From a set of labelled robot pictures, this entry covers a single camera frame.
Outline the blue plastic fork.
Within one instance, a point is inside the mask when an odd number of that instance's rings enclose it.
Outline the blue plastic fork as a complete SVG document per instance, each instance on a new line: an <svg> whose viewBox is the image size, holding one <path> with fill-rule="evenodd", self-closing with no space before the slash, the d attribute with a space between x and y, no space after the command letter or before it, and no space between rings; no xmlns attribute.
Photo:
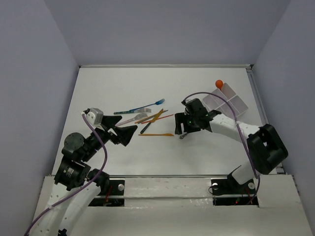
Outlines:
<svg viewBox="0 0 315 236"><path fill-rule="evenodd" d="M164 101L165 101L165 99L163 98L161 100L158 100L155 103L148 104L148 105L145 105L145 106L142 106L142 107L138 107L138 108L134 108L134 109L130 109L130 111L136 111L136 110L139 110L139 109L142 109L142 108L146 108L146 107L149 107L149 106L153 106L153 105L161 105Z"/></svg>

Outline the orange plastic spoon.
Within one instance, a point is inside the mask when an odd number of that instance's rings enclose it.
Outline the orange plastic spoon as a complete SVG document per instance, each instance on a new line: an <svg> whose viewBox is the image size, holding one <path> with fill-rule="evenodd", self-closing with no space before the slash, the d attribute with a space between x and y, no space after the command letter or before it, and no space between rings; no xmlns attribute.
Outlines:
<svg viewBox="0 0 315 236"><path fill-rule="evenodd" d="M216 80L215 85L219 90L222 90L224 82L222 80Z"/></svg>

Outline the blue handled metal fork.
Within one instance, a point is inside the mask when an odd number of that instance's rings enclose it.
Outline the blue handled metal fork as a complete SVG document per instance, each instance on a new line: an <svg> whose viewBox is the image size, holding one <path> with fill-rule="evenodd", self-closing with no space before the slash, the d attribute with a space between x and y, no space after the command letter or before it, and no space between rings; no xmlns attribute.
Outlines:
<svg viewBox="0 0 315 236"><path fill-rule="evenodd" d="M124 115L124 114L135 114L135 113L151 113L152 110L150 108L140 108L137 110L128 110L121 112L114 112L115 115Z"/></svg>

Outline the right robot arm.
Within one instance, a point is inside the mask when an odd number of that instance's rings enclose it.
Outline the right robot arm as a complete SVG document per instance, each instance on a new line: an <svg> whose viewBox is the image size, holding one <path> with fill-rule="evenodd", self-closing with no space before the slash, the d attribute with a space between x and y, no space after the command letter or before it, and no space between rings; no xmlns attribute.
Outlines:
<svg viewBox="0 0 315 236"><path fill-rule="evenodd" d="M237 193L249 180L269 174L288 157L288 151L272 125L249 125L220 111L208 111L197 98L183 104L185 111L175 114L175 134L207 130L236 140L245 147L248 161L218 184L218 190Z"/></svg>

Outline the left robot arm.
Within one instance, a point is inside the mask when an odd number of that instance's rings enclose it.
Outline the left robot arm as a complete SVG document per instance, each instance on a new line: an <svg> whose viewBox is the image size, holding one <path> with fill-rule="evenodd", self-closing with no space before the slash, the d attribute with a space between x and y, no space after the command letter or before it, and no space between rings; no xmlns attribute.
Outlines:
<svg viewBox="0 0 315 236"><path fill-rule="evenodd" d="M79 218L98 194L111 190L110 177L103 171L108 153L105 144L127 146L137 126L117 127L122 116L105 116L96 108L81 113L92 131L89 137L69 134L62 148L62 160L46 204L28 227L27 236L69 236Z"/></svg>

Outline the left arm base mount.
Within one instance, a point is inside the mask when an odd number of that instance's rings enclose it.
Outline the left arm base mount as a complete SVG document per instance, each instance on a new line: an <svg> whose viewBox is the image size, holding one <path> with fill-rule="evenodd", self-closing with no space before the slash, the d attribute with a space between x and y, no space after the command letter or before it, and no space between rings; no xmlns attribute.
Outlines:
<svg viewBox="0 0 315 236"><path fill-rule="evenodd" d="M110 178L109 186L89 204L90 207L124 207L125 179Z"/></svg>

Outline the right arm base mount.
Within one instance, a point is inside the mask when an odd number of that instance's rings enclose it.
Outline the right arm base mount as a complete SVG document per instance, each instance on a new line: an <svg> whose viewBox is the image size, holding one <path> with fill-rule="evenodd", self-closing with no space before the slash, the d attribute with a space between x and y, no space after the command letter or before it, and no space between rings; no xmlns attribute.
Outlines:
<svg viewBox="0 0 315 236"><path fill-rule="evenodd" d="M227 177L211 179L208 192L213 198L214 206L258 206L257 187L254 179L249 179L244 184L239 184Z"/></svg>

